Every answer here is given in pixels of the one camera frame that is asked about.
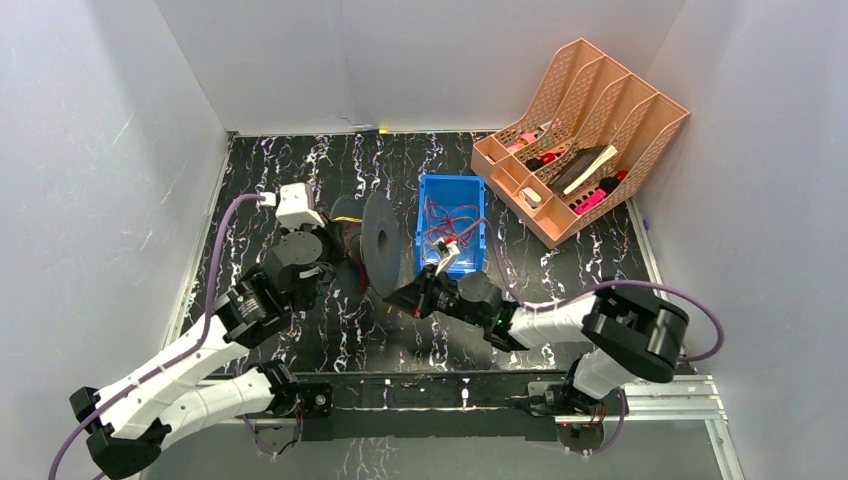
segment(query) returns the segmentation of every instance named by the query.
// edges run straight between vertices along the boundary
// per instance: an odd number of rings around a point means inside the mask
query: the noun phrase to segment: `blue container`
[[[483,179],[474,175],[421,176],[418,196],[418,225],[415,229],[415,275],[428,263],[439,263],[439,253],[432,242],[447,236],[449,231],[459,233],[478,217],[485,217],[485,186]],[[453,229],[445,226],[445,219],[453,220]],[[468,245],[459,246],[459,258],[448,269],[448,277],[459,280],[470,272],[483,270],[486,255],[486,225],[481,223],[468,237]]]

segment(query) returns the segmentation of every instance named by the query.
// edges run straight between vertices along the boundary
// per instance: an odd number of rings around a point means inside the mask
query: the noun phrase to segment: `marble-pattern floor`
[[[401,228],[404,258],[400,282],[413,277],[412,244],[418,214],[418,179],[424,173],[471,175],[472,145],[485,133],[416,133],[321,136],[241,137],[233,140],[212,227],[183,321],[185,331],[203,310],[203,292],[218,221],[243,192],[273,190],[293,182],[314,186],[319,208],[329,210],[339,195],[367,196],[382,190]],[[231,223],[217,278],[218,294],[280,239],[271,209],[239,209]],[[620,205],[565,241],[545,247],[486,191],[486,217],[498,240],[487,238],[485,270],[502,285],[492,260],[504,245],[510,279],[524,299],[564,298],[582,287],[614,276],[648,280],[625,205]],[[479,329],[441,314],[413,319],[373,296],[333,284],[321,292],[310,312],[291,320],[291,329],[254,349],[247,364],[282,358],[295,372],[458,371],[566,369],[588,344],[545,346],[528,352],[495,351]],[[231,373],[226,365],[219,373]]]

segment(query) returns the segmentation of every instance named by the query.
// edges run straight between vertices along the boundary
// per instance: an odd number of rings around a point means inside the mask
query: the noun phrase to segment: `white enclosure wall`
[[[227,130],[497,129],[585,36],[637,74],[685,0],[156,0]]]
[[[848,468],[846,47],[845,2],[690,0],[647,76],[692,117],[638,203],[663,280],[725,321],[707,370],[752,480]]]
[[[3,2],[0,112],[0,477],[46,478],[71,392],[161,348],[226,134],[152,0]]]

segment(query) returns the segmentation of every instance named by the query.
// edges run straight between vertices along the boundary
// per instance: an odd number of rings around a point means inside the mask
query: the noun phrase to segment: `red object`
[[[577,207],[574,208],[574,213],[576,213],[577,215],[583,215],[584,213],[588,212],[590,208],[601,203],[601,200],[606,198],[606,196],[607,192],[601,190],[600,188],[595,190],[595,193],[589,195],[589,198],[587,198],[585,202],[581,203],[580,205],[577,205]]]
[[[365,274],[365,266],[362,265],[362,262],[356,255],[351,255],[354,263],[356,263],[356,267],[359,269],[359,293],[365,293],[365,290],[368,290],[368,275]]]

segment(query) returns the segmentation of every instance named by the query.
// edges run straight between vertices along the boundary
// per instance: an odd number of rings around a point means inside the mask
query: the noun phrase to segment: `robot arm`
[[[236,415],[265,411],[282,415],[295,406],[313,416],[328,414],[331,387],[299,384],[276,361],[233,380],[196,388],[222,364],[247,355],[283,331],[292,312],[313,308],[320,285],[334,274],[331,265],[352,256],[347,236],[358,234],[358,226],[329,221],[314,211],[308,185],[286,185],[276,196],[262,197],[262,204],[278,205],[276,217],[283,226],[283,238],[261,264],[247,270],[215,300],[203,344],[173,363],[197,345],[204,328],[201,319],[128,376],[101,389],[83,387],[71,395],[74,414],[82,422],[119,392],[136,386],[86,427],[89,453],[109,478],[137,473],[177,440]],[[166,368],[167,362],[173,364]],[[158,374],[139,382],[157,369]],[[324,400],[317,402],[319,396]]]
[[[674,377],[689,317],[650,291],[609,288],[561,308],[520,306],[504,300],[485,273],[454,281],[437,269],[425,266],[387,301],[415,317],[438,311],[481,327],[486,341],[507,352],[559,342],[598,346],[571,365],[564,383],[528,385],[534,414],[589,414],[610,391],[636,377],[657,383]]]

